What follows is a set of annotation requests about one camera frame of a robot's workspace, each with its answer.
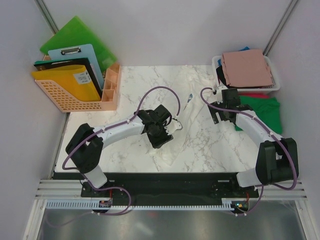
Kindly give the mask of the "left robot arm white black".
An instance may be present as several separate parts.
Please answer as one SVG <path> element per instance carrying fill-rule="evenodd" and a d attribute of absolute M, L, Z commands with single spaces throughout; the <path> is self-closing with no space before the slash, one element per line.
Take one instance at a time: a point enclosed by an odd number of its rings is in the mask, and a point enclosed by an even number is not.
<path fill-rule="evenodd" d="M 172 114 L 159 105 L 155 110 L 138 110 L 128 120 L 99 127 L 80 125 L 65 148 L 76 169 L 91 183 L 92 191 L 99 197 L 110 191 L 108 179 L 99 166 L 104 148 L 127 137 L 146 134 L 154 149 L 161 148 L 173 139 L 166 127 Z"/>

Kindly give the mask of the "white printed t shirt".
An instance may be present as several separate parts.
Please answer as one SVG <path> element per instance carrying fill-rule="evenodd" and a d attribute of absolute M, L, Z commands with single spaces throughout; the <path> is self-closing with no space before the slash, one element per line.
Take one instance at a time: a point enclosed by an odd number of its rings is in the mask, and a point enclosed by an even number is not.
<path fill-rule="evenodd" d="M 212 87 L 214 84 L 214 76 L 209 74 L 206 69 L 191 65 L 181 67 L 170 85 L 170 88 L 180 100 L 179 115 L 176 115 L 179 109 L 177 98 L 172 92 L 167 90 L 161 103 L 181 123 L 182 129 L 176 130 L 172 134 L 173 140 L 164 144 L 161 148 L 152 149 L 149 152 L 154 160 L 169 166 L 173 164 L 183 149 L 194 120 L 205 105 L 200 96 L 201 90 L 205 87 Z"/>

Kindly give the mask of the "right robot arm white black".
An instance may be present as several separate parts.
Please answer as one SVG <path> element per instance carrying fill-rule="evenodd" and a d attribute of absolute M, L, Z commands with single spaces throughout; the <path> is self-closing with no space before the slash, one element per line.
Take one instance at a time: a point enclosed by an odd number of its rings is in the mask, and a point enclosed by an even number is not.
<path fill-rule="evenodd" d="M 213 122 L 226 121 L 242 129 L 258 147 L 255 167 L 238 172 L 229 184 L 235 197 L 242 196 L 247 187 L 273 185 L 293 190 L 298 181 L 297 143 L 272 131 L 251 106 L 242 104 L 237 89 L 224 86 L 213 90 L 216 101 L 208 104 Z"/>

